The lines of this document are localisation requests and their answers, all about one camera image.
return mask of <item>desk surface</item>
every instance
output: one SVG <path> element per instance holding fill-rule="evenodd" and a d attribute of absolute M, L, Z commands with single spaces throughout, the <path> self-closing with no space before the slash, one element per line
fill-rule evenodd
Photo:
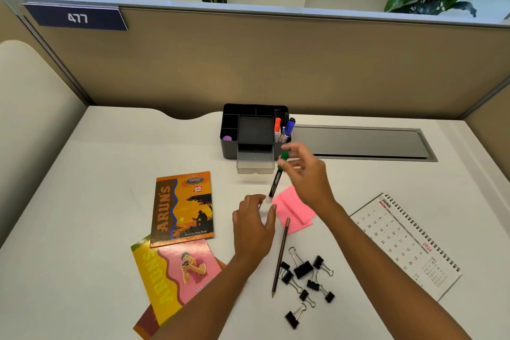
<path fill-rule="evenodd" d="M 395 197 L 462 269 L 440 303 L 473 338 L 507 339 L 508 182 L 466 124 L 295 118 L 300 124 L 422 129 L 438 163 L 326 160 L 335 197 L 348 212 L 381 192 Z M 267 193 L 272 175 L 236 173 L 236 162 L 221 155 L 220 121 L 219 112 L 175 120 L 151 109 L 89 107 L 0 250 L 2 337 L 138 338 L 131 328 L 149 302 L 130 246 L 150 233 L 158 176 L 211 171 L 215 238 L 208 243 L 228 262 L 232 211 L 246 194 Z M 494 176 L 487 179 L 480 168 L 484 160 L 496 172 L 497 189 Z M 279 190 L 289 185 L 284 175 Z M 290 235 L 287 246 L 303 258 L 325 259 L 335 276 L 322 281 L 336 298 L 330 305 L 313 295 L 317 308 L 292 331 L 284 316 L 299 305 L 295 290 L 280 284 L 275 298 L 270 295 L 282 233 L 277 222 L 271 253 L 248 280 L 221 339 L 391 338 L 318 218 Z M 285 253 L 284 260 L 292 259 Z"/>

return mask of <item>orange notebook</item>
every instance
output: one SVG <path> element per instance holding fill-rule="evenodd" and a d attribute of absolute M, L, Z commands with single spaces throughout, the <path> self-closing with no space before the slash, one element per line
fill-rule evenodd
<path fill-rule="evenodd" d="M 159 325 L 221 271 L 206 240 L 151 248 L 147 236 L 131 251 Z"/>
<path fill-rule="evenodd" d="M 213 236 L 211 173 L 157 178 L 150 247 Z"/>
<path fill-rule="evenodd" d="M 221 270 L 225 269 L 226 265 L 223 262 L 219 259 L 216 259 L 216 262 L 220 265 Z M 152 305 L 149 305 L 149 307 L 145 310 L 133 329 L 144 340 L 150 340 L 150 338 L 156 334 L 159 329 L 159 324 Z"/>

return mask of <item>blue number sign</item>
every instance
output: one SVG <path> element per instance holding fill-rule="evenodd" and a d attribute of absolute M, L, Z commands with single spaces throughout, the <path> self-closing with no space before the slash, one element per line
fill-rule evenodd
<path fill-rule="evenodd" d="M 118 7 L 25 3 L 40 26 L 127 31 Z"/>

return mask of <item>pink sticky note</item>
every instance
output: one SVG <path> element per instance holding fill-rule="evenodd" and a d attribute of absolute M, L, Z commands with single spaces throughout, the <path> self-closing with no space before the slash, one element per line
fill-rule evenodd
<path fill-rule="evenodd" d="M 285 203 L 290 212 L 296 216 L 301 224 L 309 222 L 310 219 L 316 215 L 314 210 L 301 201 L 293 185 L 282 191 L 278 197 Z"/>
<path fill-rule="evenodd" d="M 285 224 L 287 223 L 287 218 L 290 218 L 289 231 L 287 235 L 313 225 L 312 221 L 308 221 L 305 224 L 301 223 L 301 221 L 297 219 L 296 215 L 287 208 L 285 203 L 279 197 L 273 199 L 273 204 L 277 205 L 277 217 L 280 219 L 280 223 L 283 227 L 285 227 Z"/>

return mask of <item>desk calendar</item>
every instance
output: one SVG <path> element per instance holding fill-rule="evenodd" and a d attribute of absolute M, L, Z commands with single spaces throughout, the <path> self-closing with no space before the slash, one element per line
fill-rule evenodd
<path fill-rule="evenodd" d="M 350 217 L 436 301 L 462 275 L 437 242 L 390 195 L 378 195 Z"/>

